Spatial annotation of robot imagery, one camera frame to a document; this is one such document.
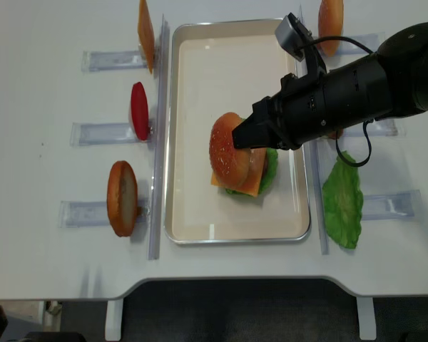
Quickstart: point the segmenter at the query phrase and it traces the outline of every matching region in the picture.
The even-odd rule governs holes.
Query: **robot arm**
[[[296,150],[303,143],[368,120],[428,110],[428,23],[406,28],[376,53],[327,73],[310,32],[293,15],[276,29],[279,44],[306,60],[307,75],[281,79],[281,90],[253,104],[233,131],[236,148]]]

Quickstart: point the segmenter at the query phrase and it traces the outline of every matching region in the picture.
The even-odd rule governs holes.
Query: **green lettuce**
[[[346,151],[342,154],[355,162]],[[340,246],[354,249],[362,232],[363,193],[358,168],[345,164],[338,156],[322,187],[322,196],[328,236]]]
[[[260,181],[260,187],[258,188],[259,195],[271,186],[272,181],[276,177],[277,166],[279,164],[279,162],[277,161],[277,151],[273,148],[266,149],[266,158],[268,161],[268,169],[266,170],[266,173],[262,176],[262,180]],[[242,192],[238,192],[235,190],[225,189],[225,191],[230,195],[244,195],[252,197],[250,195],[243,194]]]

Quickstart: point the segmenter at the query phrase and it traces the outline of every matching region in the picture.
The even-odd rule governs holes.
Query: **white table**
[[[320,253],[317,218],[299,244],[179,247],[162,232],[160,259],[147,260],[148,232],[117,238],[111,228],[61,229],[61,200],[103,200],[111,165],[135,145],[69,146],[73,122],[123,122],[131,85],[144,71],[84,75],[85,50],[135,49],[138,0],[0,0],[0,299],[118,299],[153,279],[317,277],[357,296],[428,295],[428,222],[363,224],[358,248],[332,241]],[[317,32],[319,1],[303,4]],[[149,0],[154,30],[164,13],[181,24],[282,17],[289,0]],[[428,21],[426,1],[345,0],[345,35],[388,36]],[[150,103],[156,89],[148,90]],[[428,221],[428,113],[405,119],[403,142]],[[314,191],[310,205],[315,208]]]

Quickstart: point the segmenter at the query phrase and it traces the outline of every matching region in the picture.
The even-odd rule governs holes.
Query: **white tray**
[[[280,20],[184,25],[173,36],[165,230],[176,243],[302,239],[310,227],[304,153],[279,151],[271,188],[258,198],[210,184],[213,123],[241,117],[280,90],[295,60],[279,47]]]

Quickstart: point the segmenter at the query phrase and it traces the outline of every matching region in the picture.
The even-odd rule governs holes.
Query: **red tomato slice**
[[[131,120],[135,133],[139,140],[145,141],[148,139],[149,132],[149,109],[148,99],[141,82],[135,83],[131,90]]]

